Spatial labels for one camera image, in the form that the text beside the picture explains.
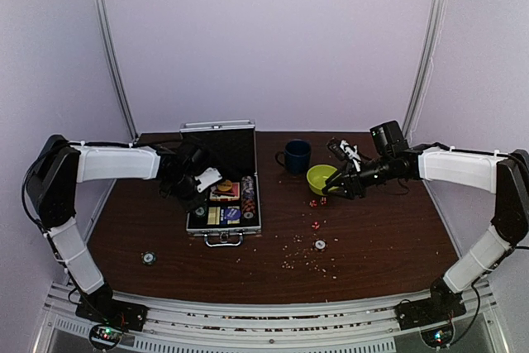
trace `mug handle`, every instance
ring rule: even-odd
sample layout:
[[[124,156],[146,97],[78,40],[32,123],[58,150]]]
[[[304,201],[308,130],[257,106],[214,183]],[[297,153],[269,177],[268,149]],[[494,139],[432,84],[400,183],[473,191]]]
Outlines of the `mug handle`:
[[[284,163],[281,163],[281,161],[279,160],[279,157],[283,155],[284,157],[284,152],[282,151],[279,151],[278,153],[275,154],[275,161],[278,162],[278,165],[280,165],[281,167],[284,167]]]

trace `blue mug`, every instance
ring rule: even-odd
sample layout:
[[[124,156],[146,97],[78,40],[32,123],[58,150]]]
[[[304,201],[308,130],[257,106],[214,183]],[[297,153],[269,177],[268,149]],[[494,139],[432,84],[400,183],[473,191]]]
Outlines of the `blue mug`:
[[[275,154],[275,161],[290,174],[306,173],[311,161],[311,144],[303,140],[290,141],[283,151]]]

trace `open case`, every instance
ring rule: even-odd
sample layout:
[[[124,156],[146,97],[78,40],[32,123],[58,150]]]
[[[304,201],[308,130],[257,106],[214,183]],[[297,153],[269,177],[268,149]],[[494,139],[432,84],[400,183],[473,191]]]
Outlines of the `open case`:
[[[212,167],[229,181],[212,187],[207,204],[188,213],[188,233],[203,236],[211,247],[239,246],[244,235],[260,233],[255,123],[185,123],[180,133],[204,144],[213,154]]]

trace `metal frame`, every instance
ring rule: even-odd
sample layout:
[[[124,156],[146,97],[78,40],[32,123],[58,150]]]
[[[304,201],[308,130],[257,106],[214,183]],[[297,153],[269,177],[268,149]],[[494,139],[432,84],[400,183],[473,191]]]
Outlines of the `metal frame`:
[[[445,4],[446,0],[431,0],[430,18],[428,20],[424,47],[422,48],[421,61],[419,63],[412,96],[403,123],[403,134],[407,138],[410,138],[413,124],[417,121],[418,115],[421,111],[421,102],[426,92],[427,80],[431,70],[431,57],[439,37],[441,18],[443,16]]]
[[[132,140],[138,138],[138,131],[132,120],[131,107],[126,100],[125,89],[123,88],[122,76],[117,64],[116,51],[112,41],[110,26],[108,24],[107,6],[105,0],[94,0],[96,9],[98,11],[99,27],[101,29],[102,42],[105,47],[105,56],[107,58],[108,69],[112,77],[112,83],[116,90],[117,100],[119,102],[122,115],[125,118],[126,128],[129,131]]]
[[[40,318],[41,327],[32,345],[33,352],[47,352],[54,329],[85,336],[92,323],[75,316],[76,305],[68,301],[72,288],[72,285],[52,284],[44,315]],[[487,319],[494,349],[497,353],[508,353],[488,283],[480,282],[478,291],[482,298],[480,312]],[[150,352],[152,346],[155,351],[170,351],[172,346],[179,346],[180,351],[194,349],[225,353],[333,352],[380,343],[419,331],[400,331],[393,307],[403,299],[416,300],[427,296],[429,292],[422,291],[339,303],[235,305],[116,293],[119,300],[145,304],[149,308],[144,331],[130,332],[124,348]],[[77,301],[79,295],[74,293],[71,298]],[[472,289],[464,292],[463,299],[468,312],[458,320],[472,317],[476,309],[477,299]]]

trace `bowl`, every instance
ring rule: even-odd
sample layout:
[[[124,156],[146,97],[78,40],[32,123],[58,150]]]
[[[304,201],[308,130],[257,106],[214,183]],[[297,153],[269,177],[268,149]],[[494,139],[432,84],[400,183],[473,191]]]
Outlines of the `bowl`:
[[[325,187],[325,181],[336,172],[336,167],[331,165],[315,165],[307,172],[307,181],[310,189],[320,196],[323,194],[322,189]]]

